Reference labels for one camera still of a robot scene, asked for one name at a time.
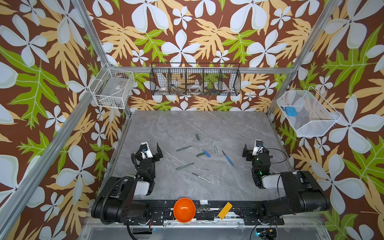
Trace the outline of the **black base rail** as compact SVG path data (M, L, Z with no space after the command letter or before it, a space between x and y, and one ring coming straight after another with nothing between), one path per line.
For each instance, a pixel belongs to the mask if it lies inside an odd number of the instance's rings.
M131 225L165 226L168 222L176 221L176 200L139 200L144 203L147 209L139 217L128 217L126 222ZM193 201L196 207L193 221L212 224L222 219L220 211L227 204L226 201ZM231 201L231 209L224 217L225 220L239 220L241 225L284 225L281 215L262 217L261 202L255 201Z

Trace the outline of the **orange bowl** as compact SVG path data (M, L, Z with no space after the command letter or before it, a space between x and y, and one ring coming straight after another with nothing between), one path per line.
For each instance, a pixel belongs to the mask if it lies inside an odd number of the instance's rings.
M188 198L182 198L176 201L173 212L174 217L178 222L186 224L194 219L196 214L196 206L192 200Z

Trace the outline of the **blue pen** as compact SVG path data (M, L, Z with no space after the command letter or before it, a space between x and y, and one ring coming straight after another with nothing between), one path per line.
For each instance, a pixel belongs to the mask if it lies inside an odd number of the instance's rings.
M222 151L223 155L225 156L225 158L228 160L228 162L231 164L231 166L235 166L234 163L232 162L232 160L226 155L226 153L224 151Z

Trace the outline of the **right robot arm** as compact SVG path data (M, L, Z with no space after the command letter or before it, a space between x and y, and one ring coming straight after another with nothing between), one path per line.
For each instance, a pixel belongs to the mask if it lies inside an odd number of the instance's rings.
M252 163L252 178L260 189L276 189L278 197L274 200L262 201L257 209L258 218L267 219L275 216L321 212L331 207L327 197L308 171L282 172L272 174L270 150L256 141L252 150L244 146L242 157Z

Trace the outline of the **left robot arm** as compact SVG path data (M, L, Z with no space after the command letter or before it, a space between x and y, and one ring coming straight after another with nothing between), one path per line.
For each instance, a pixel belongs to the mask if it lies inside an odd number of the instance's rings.
M152 153L147 142L141 143L139 150L131 154L136 175L110 177L98 195L91 209L91 216L105 225L125 223L133 218L146 223L150 218L149 204L135 201L135 196L148 196L155 186L156 162L163 158L159 145Z

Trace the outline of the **light green pen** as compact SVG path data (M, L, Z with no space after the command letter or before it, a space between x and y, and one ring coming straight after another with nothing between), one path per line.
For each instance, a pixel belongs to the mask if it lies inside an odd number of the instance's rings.
M196 176L197 178L200 178L200 179L202 179L203 181L206 181L206 182L208 182L208 183L212 183L210 180L208 180L208 179L206 179L206 178L204 178L204 177L202 177L202 176L200 176L200 175L198 175L198 174L196 174L196 173L192 173L194 176Z

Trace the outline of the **yellow block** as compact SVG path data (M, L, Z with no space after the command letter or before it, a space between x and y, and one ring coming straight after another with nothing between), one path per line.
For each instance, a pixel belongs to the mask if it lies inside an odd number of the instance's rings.
M227 202L223 209L219 212L218 217L223 220L229 211L232 209L233 205L230 202Z

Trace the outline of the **blue object in basket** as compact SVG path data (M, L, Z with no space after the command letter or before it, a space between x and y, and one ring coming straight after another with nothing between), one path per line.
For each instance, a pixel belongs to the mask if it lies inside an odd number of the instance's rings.
M298 112L294 107L285 107L285 113L288 117L296 117Z

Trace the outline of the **dark green pen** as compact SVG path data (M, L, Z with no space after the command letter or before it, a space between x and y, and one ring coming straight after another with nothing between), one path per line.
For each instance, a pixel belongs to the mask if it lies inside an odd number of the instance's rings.
M186 146L186 147L177 149L176 152L180 152L180 151L186 150L186 149L188 149L188 148L192 148L193 146L194 146L194 145L190 145L190 146Z
M177 167L176 170L178 171L178 170L187 168L187 167L189 167L189 166L192 166L192 165L194 165L194 164L195 164L195 163L186 164L186 165L183 165L183 166L181 166L181 167Z

